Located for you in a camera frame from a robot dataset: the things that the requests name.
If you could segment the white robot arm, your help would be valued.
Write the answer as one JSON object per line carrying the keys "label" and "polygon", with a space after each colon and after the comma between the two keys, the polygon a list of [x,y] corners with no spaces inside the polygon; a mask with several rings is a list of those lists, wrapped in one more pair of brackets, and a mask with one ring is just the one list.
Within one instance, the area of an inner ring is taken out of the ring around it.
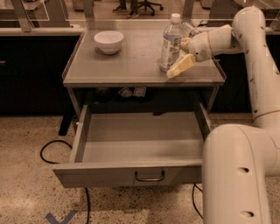
{"label": "white robot arm", "polygon": [[232,24],[181,42],[173,78],[221,53],[245,56],[253,123],[221,125],[202,151],[204,224],[271,224],[265,179],[280,175],[280,71],[266,41],[263,12],[239,10]]}

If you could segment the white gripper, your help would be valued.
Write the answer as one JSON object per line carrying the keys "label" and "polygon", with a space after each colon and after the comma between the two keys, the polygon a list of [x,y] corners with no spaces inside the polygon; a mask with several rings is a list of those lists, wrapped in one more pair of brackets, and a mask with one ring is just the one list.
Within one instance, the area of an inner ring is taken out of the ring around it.
{"label": "white gripper", "polygon": [[193,38],[182,38],[180,48],[187,54],[178,57],[167,71],[167,77],[174,78],[188,70],[194,65],[195,59],[201,62],[225,53],[230,49],[231,42],[232,28],[228,24],[211,31],[203,31]]}

